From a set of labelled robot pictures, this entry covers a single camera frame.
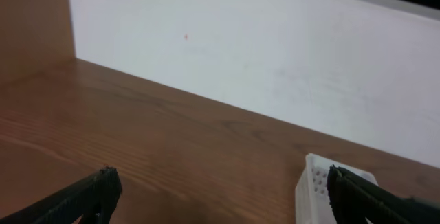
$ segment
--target white backdrop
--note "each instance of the white backdrop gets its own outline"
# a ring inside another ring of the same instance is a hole
[[[440,167],[440,22],[358,0],[71,0],[77,57]]]

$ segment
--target white container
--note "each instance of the white container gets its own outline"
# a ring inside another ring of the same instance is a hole
[[[374,176],[363,170],[308,154],[300,181],[295,188],[296,224],[336,224],[327,191],[330,166],[341,166],[377,185]]]

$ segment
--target brown wooden wall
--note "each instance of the brown wooden wall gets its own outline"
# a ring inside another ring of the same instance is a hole
[[[74,56],[69,0],[0,0],[0,85]]]

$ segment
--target wood grain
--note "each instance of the wood grain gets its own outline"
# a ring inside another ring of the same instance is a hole
[[[0,85],[74,59],[69,0],[0,0]]]
[[[440,170],[81,60],[0,89],[4,216],[103,164],[113,223],[295,223],[305,155],[440,201]]]

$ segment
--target wooden panel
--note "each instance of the wooden panel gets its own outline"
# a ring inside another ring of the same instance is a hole
[[[74,58],[68,0],[0,0],[0,84]]]
[[[81,60],[0,89],[0,211],[116,166],[113,223],[295,223],[305,155],[440,201],[440,170]]]

